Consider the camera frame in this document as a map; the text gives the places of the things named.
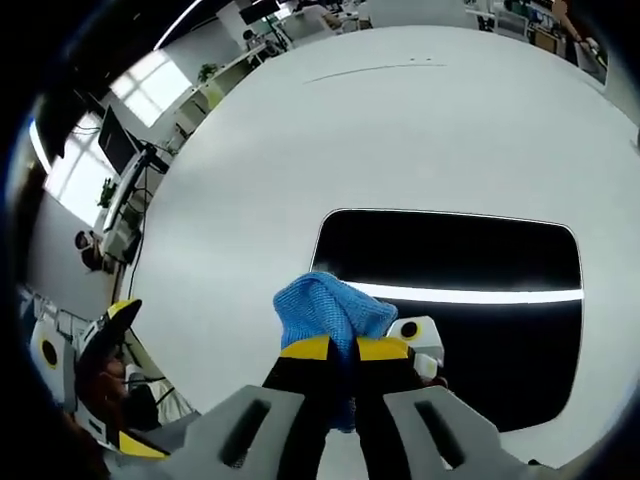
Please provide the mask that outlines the person's left hand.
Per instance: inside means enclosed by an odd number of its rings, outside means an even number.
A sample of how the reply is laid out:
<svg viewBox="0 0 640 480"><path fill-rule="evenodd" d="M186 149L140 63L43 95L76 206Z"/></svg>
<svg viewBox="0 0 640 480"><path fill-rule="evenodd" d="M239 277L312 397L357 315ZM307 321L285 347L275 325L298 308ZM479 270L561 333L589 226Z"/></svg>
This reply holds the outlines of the person's left hand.
<svg viewBox="0 0 640 480"><path fill-rule="evenodd" d="M128 391L124 381L125 365L115 357L82 371L76 380L79 397L86 407L106 425L117 430L126 427L124 401Z"/></svg>

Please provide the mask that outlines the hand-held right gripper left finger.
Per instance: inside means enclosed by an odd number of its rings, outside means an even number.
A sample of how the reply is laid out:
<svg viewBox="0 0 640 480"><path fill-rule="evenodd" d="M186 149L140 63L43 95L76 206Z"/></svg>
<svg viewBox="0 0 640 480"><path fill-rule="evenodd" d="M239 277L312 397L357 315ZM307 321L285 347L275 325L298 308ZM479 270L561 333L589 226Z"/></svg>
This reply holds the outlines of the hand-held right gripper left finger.
<svg viewBox="0 0 640 480"><path fill-rule="evenodd" d="M314 479L338 414L343 371L327 335L284 348L261 386L245 386L191 422L162 460L122 479Z"/></svg>

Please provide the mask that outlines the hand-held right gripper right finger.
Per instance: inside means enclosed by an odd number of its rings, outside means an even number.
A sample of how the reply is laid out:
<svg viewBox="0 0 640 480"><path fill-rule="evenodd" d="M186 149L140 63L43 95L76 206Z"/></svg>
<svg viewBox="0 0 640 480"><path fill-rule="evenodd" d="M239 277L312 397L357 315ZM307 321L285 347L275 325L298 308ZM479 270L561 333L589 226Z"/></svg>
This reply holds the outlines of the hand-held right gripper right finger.
<svg viewBox="0 0 640 480"><path fill-rule="evenodd" d="M426 387L408 344L359 337L356 425L375 479L535 479L497 428L441 386Z"/></svg>

